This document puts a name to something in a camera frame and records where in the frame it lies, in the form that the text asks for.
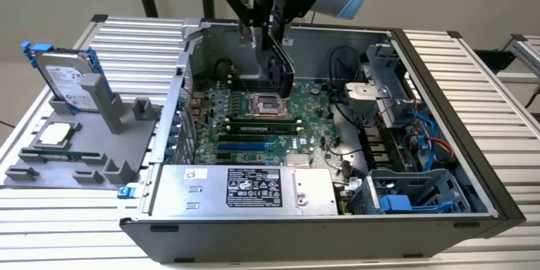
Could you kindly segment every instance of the metal table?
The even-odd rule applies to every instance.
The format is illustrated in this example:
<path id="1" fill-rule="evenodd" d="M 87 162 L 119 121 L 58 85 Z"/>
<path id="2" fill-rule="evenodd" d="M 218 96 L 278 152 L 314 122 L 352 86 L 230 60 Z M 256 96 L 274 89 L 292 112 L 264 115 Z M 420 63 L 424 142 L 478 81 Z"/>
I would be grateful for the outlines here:
<path id="1" fill-rule="evenodd" d="M 99 54 L 112 89 L 123 99 L 150 97 L 162 104 L 180 54 L 184 20 L 110 17 L 92 23 L 75 47 Z M 51 109 L 44 89 L 0 148 L 0 171 L 18 160 Z M 146 157 L 142 174 L 148 166 Z M 0 190 L 3 269 L 540 269 L 540 168 L 498 171 L 527 216 L 527 223 L 492 239 L 462 242 L 430 259 L 264 262 L 240 264 L 155 263 L 119 228 L 136 200 L 119 207 L 115 191 Z"/>

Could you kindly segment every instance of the white wall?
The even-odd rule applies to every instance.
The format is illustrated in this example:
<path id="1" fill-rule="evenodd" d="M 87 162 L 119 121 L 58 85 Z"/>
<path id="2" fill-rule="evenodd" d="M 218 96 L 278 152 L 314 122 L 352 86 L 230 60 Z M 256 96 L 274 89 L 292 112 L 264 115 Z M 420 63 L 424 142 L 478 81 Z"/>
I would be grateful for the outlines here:
<path id="1" fill-rule="evenodd" d="M 24 61 L 23 40 L 71 47 L 96 13 L 144 16 L 140 0 L 0 0 L 0 61 Z"/>
<path id="2" fill-rule="evenodd" d="M 200 0 L 156 0 L 156 3 L 163 17 L 203 15 Z M 6 64 L 26 62 L 20 42 L 32 40 L 70 47 L 96 13 L 144 16 L 140 0 L 0 0 L 0 83 L 15 84 L 22 79 L 27 82 L 4 85 L 0 91 L 0 106 L 19 109 L 8 117 L 10 122 L 16 123 L 28 108 L 32 98 L 23 96 L 32 96 L 30 92 L 38 92 L 43 87 L 35 71 Z M 216 0 L 216 13 L 218 18 L 235 18 L 224 0 Z M 458 30 L 474 47 L 496 48 L 511 33 L 540 34 L 539 17 L 539 0 L 367 0 L 354 21 L 316 15 L 315 22 Z M 520 100 L 527 100 L 532 87 L 514 89 Z M 534 109 L 540 110 L 540 101 L 535 106 Z M 0 114 L 0 120 L 7 120 L 4 114 Z"/>

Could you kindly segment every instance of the warning label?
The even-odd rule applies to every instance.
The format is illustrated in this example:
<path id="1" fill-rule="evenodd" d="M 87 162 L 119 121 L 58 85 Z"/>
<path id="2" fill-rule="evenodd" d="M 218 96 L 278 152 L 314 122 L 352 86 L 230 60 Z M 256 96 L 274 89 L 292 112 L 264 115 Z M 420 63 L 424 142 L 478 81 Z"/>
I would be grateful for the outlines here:
<path id="1" fill-rule="evenodd" d="M 230 207 L 283 207 L 279 169 L 228 169 Z"/>

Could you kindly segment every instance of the blue drive bracket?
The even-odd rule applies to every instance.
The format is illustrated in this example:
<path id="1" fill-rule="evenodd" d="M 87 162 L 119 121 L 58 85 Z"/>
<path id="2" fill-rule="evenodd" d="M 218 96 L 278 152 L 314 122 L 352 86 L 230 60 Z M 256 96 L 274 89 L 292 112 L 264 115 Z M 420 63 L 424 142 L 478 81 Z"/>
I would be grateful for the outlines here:
<path id="1" fill-rule="evenodd" d="M 43 80 L 44 80 L 46 83 L 47 83 L 47 86 L 48 86 L 50 88 L 52 88 L 51 83 L 50 83 L 50 81 L 47 80 L 47 77 L 46 77 L 46 75 L 44 75 L 43 72 L 42 72 L 40 66 L 38 65 L 38 61 L 36 61 L 36 59 L 35 59 L 35 57 L 34 57 L 34 55 L 32 55 L 32 51 L 36 51 L 36 50 L 35 50 L 35 47 L 36 47 L 36 46 L 34 46 L 34 47 L 31 48 L 32 43 L 31 43 L 30 41 L 24 41 L 20 46 L 22 46 L 22 48 L 23 48 L 23 54 L 24 54 L 26 57 L 28 58 L 28 61 L 31 62 L 32 67 L 34 67 L 35 69 L 38 69 L 38 71 L 40 72 L 42 77 L 43 77 Z M 44 48 L 44 46 L 46 46 L 44 44 L 38 44 L 38 50 L 46 49 L 46 52 L 47 52 L 47 51 L 50 51 L 51 49 L 55 48 L 54 45 L 51 45 L 51 44 L 47 45 L 47 46 L 48 46 L 47 48 Z M 54 94 L 54 98 L 55 98 L 56 100 L 60 100 L 60 97 L 56 95 L 55 90 L 51 90 L 51 92 L 52 92 L 52 94 Z M 79 110 L 78 110 L 78 112 L 74 112 L 74 109 L 76 109 L 76 108 L 72 107 L 72 106 L 71 106 L 71 109 L 72 109 L 72 113 L 74 113 L 74 114 L 76 114 L 76 113 L 79 112 Z"/>

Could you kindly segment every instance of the blue cable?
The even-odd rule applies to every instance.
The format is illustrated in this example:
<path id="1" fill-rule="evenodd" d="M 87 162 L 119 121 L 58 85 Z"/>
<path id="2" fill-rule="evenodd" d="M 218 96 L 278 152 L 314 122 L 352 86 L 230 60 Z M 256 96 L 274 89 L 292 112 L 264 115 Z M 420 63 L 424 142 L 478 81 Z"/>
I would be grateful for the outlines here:
<path id="1" fill-rule="evenodd" d="M 426 115 L 423 115 L 422 113 L 419 113 L 414 110 L 410 113 L 412 115 L 416 115 L 416 117 L 419 119 L 422 119 L 431 125 L 431 136 L 436 136 L 436 131 L 438 131 L 436 122 L 434 120 L 431 120 Z M 422 172 L 427 172 L 431 170 L 431 166 L 434 165 L 435 160 L 436 160 L 436 145 L 434 142 L 431 142 L 431 152 L 430 152 L 428 163 L 426 163 L 426 168 L 424 168 L 424 170 L 422 170 Z"/>

